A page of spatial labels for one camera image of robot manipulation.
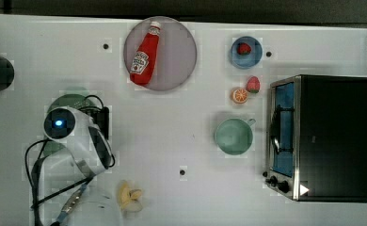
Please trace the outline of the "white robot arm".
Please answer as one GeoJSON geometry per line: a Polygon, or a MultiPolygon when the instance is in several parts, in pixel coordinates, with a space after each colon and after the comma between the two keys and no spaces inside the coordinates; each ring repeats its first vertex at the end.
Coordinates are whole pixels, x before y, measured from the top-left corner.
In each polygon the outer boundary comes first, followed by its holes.
{"type": "Polygon", "coordinates": [[[51,226],[61,226],[82,200],[88,184],[117,163],[107,133],[96,118],[80,109],[60,106],[49,111],[44,119],[46,145],[54,142],[59,149],[39,155],[32,167],[26,167],[32,189],[31,209],[34,225],[44,226],[40,207],[52,198],[71,191],[51,226]]]}

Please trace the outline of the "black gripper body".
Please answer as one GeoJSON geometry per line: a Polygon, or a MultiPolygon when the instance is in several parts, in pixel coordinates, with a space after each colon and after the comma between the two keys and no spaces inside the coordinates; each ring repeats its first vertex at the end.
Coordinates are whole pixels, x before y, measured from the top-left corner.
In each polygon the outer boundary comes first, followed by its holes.
{"type": "Polygon", "coordinates": [[[110,119],[109,119],[109,108],[108,107],[95,107],[95,106],[85,106],[82,107],[81,110],[88,114],[94,122],[99,126],[101,132],[103,133],[106,139],[109,139],[109,127],[110,127],[110,119]]]}

